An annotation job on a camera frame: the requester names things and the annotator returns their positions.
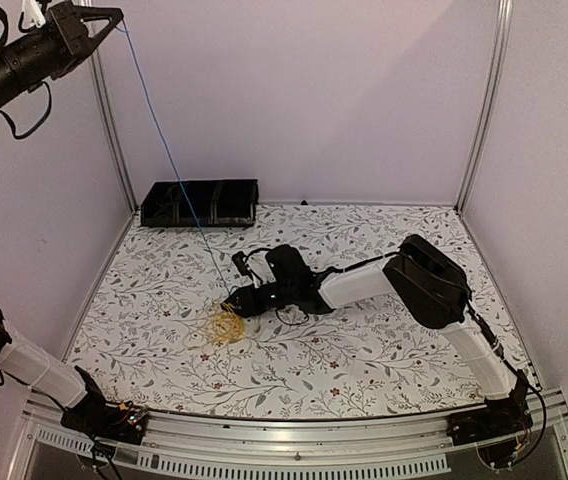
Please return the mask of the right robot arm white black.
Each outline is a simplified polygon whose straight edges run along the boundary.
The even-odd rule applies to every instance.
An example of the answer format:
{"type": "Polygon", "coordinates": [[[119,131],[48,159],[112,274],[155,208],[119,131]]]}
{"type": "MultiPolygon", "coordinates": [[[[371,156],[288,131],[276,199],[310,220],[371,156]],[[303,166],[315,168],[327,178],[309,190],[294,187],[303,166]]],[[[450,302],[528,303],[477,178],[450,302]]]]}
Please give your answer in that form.
{"type": "Polygon", "coordinates": [[[487,406],[480,422],[488,435],[503,435],[527,412],[533,388],[526,374],[506,360],[498,336],[473,308],[464,270],[423,237],[410,235],[394,252],[323,271],[312,270],[290,245],[263,252],[273,281],[261,281],[246,254],[234,255],[239,273],[253,282],[233,290],[223,310],[250,318],[294,306],[323,315],[396,294],[418,324],[448,340],[475,376],[487,406]]]}

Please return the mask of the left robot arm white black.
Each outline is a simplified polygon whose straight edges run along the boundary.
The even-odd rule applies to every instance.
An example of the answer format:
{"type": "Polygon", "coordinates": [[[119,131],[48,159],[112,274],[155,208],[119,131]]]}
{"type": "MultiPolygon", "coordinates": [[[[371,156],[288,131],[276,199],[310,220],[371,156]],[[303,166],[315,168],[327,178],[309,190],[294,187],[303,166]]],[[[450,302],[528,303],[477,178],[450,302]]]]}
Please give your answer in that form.
{"type": "MultiPolygon", "coordinates": [[[[25,140],[37,129],[18,132],[5,106],[25,92],[48,90],[51,81],[89,59],[123,19],[119,8],[25,1],[18,25],[21,35],[10,41],[8,15],[0,7],[0,117],[15,140],[25,140]]],[[[10,329],[0,309],[0,387],[8,377],[47,396],[92,434],[105,433],[112,426],[114,408],[91,376],[10,329]]]]}

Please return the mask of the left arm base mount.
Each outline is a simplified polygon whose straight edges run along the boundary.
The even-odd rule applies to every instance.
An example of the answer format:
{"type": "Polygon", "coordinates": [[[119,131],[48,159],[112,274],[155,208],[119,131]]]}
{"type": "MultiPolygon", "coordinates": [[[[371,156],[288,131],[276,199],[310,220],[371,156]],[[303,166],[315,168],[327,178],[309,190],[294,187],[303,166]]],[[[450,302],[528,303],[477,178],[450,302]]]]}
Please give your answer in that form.
{"type": "Polygon", "coordinates": [[[140,445],[146,432],[149,411],[131,401],[109,403],[87,395],[76,406],[66,408],[61,425],[93,439],[108,439],[140,445]]]}

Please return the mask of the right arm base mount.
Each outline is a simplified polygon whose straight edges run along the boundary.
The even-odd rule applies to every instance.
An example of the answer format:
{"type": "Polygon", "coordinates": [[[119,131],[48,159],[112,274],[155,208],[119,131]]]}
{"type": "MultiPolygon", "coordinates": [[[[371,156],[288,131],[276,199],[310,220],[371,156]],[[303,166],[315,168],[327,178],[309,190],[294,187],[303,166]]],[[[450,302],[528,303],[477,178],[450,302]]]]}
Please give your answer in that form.
{"type": "Polygon", "coordinates": [[[454,446],[490,441],[478,449],[481,462],[494,470],[513,467],[533,426],[526,397],[486,400],[484,404],[482,409],[449,415],[446,434],[454,446]]]}

